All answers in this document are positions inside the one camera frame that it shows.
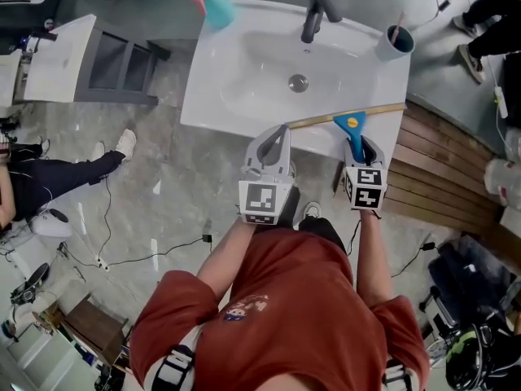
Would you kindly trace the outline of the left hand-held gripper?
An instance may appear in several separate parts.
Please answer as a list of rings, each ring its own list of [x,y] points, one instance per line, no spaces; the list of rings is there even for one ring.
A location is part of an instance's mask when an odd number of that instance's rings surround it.
[[[280,168],[282,177],[255,168]],[[291,160],[291,130],[267,129],[247,147],[239,181],[239,216],[255,225],[291,225],[296,212],[296,167]]]

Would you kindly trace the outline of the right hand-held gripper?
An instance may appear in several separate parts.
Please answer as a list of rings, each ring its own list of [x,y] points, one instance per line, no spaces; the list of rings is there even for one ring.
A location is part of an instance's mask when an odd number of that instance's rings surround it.
[[[351,139],[344,140],[340,187],[351,209],[380,210],[387,191],[385,155],[379,145],[365,135],[361,136],[361,143],[364,165],[355,158]]]

